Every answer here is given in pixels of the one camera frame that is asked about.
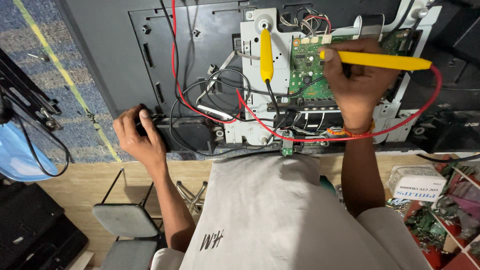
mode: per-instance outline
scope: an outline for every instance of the yellow line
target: yellow line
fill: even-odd
[[[32,28],[33,32],[36,34],[38,39],[40,40],[40,43],[43,45],[43,49],[45,52],[47,52],[48,56],[52,60],[53,64],[55,67],[58,69],[58,71],[62,74],[63,78],[65,78],[65,81],[67,82],[68,86],[70,87],[70,90],[72,91],[73,95],[77,99],[78,103],[82,106],[83,110],[85,112],[90,111],[88,109],[87,104],[85,103],[84,99],[80,95],[80,92],[78,92],[77,86],[75,83],[72,81],[70,76],[68,75],[68,72],[63,68],[62,64],[60,63],[59,59],[57,56],[53,53],[52,48],[50,48],[50,45],[48,45],[47,41],[45,40],[45,37],[42,35],[40,32],[40,29],[36,25],[35,21],[33,20],[32,16],[30,13],[28,13],[27,9],[25,8],[24,4],[22,3],[21,0],[12,0],[13,3],[18,7],[20,12],[22,13],[22,16],[24,17],[25,21],[27,24]],[[100,127],[99,124],[94,123],[93,126],[95,129],[98,131],[98,135],[102,139],[102,141],[105,143],[105,145],[108,147],[110,150],[110,153],[112,154],[112,157],[118,161],[121,162],[121,159],[118,157],[116,151],[113,149],[112,144],[109,142],[107,136],[105,136],[105,133],[103,133],[102,128]]]

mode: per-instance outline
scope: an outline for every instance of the red wire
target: red wire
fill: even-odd
[[[358,137],[329,138],[329,139],[292,139],[292,138],[288,138],[288,137],[283,137],[283,136],[278,135],[277,133],[273,132],[264,123],[262,123],[262,121],[260,121],[260,119],[258,119],[258,117],[247,106],[247,104],[245,104],[245,101],[243,101],[243,99],[241,98],[241,95],[240,95],[240,92],[238,91],[238,89],[237,89],[237,95],[239,96],[240,102],[245,106],[245,108],[250,112],[250,114],[258,121],[258,123],[260,123],[260,125],[262,125],[268,132],[270,132],[271,134],[273,134],[273,135],[275,135],[279,138],[282,138],[282,139],[287,140],[287,141],[293,141],[293,142],[349,141],[349,140],[356,140],[356,139],[374,137],[374,136],[377,136],[377,135],[382,135],[382,134],[388,133],[388,132],[393,131],[393,130],[405,125],[406,123],[412,121],[415,117],[419,116],[422,112],[424,112],[435,101],[438,94],[440,93],[440,90],[442,89],[442,74],[433,64],[430,66],[430,70],[435,75],[435,79],[436,79],[437,84],[435,86],[435,91],[433,92],[430,99],[427,101],[427,103],[425,103],[425,105],[423,105],[423,107],[420,108],[420,110],[418,110],[418,112],[412,114],[410,117],[406,118],[404,121],[402,121],[401,123],[399,123],[397,125],[394,125],[391,128],[388,128],[388,129],[385,129],[385,130],[382,130],[382,131],[379,131],[379,132],[376,132],[376,133],[368,134],[368,135],[358,136]]]
[[[173,17],[173,36],[175,37],[176,34],[177,34],[177,18],[176,18],[176,14],[175,14],[175,0],[172,0],[172,17]],[[175,43],[172,43],[172,73],[173,73],[173,77],[175,78]],[[233,123],[236,121],[236,119],[233,119],[232,121],[221,121],[221,120],[218,120],[218,119],[215,119],[211,116],[208,116],[198,110],[196,110],[194,107],[192,107],[186,100],[185,98],[183,97],[183,94],[180,90],[180,84],[178,83],[177,81],[177,89],[180,93],[180,97],[181,99],[183,100],[183,103],[185,103],[185,105],[188,106],[188,108],[190,108],[192,111],[198,113],[198,114],[201,114],[203,116],[205,116],[206,118],[209,118],[211,120],[214,120],[214,121],[217,121],[217,122],[220,122],[220,123],[224,123],[224,124],[230,124],[230,123]]]
[[[332,32],[332,25],[330,24],[330,21],[327,18],[314,16],[314,15],[308,15],[307,17],[305,17],[305,19],[308,19],[308,18],[317,18],[317,19],[326,20],[328,23],[328,33],[330,34],[330,32]]]

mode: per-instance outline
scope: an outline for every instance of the small green board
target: small green board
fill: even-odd
[[[348,36],[334,36],[332,43],[341,42],[353,39],[353,35]],[[288,85],[288,93],[298,92],[300,88],[304,87],[303,79],[311,74],[312,80],[323,75],[324,61],[320,60],[317,55],[317,48],[322,47],[322,36],[315,38],[308,38],[309,42],[302,42],[302,38],[294,38],[292,40],[292,53],[290,59],[290,82]],[[388,41],[383,45],[383,49],[390,55],[398,55],[399,51],[404,50],[406,42],[405,31],[397,31]],[[304,99],[334,99],[330,85],[326,79],[320,80],[311,87],[305,89],[296,98]]]
[[[283,148],[282,149],[282,155],[284,155],[284,156],[293,155],[293,149],[292,148]]]

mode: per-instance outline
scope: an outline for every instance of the yellow multimeter probe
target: yellow multimeter probe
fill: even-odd
[[[272,81],[273,77],[273,55],[272,40],[267,29],[260,34],[260,75],[263,82]]]
[[[375,54],[353,51],[338,51],[343,63],[357,64],[373,67],[400,69],[400,70],[422,70],[429,69],[432,62],[416,57],[396,56],[387,54]],[[325,59],[325,51],[320,52],[320,58]]]

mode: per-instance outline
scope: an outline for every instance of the fingernail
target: fingernail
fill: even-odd
[[[140,111],[140,115],[141,115],[142,117],[144,117],[144,118],[147,118],[147,117],[148,117],[148,112],[147,112],[147,110],[145,110],[145,109],[141,110],[141,111]]]
[[[333,51],[332,49],[325,50],[325,61],[330,61],[333,58]]]

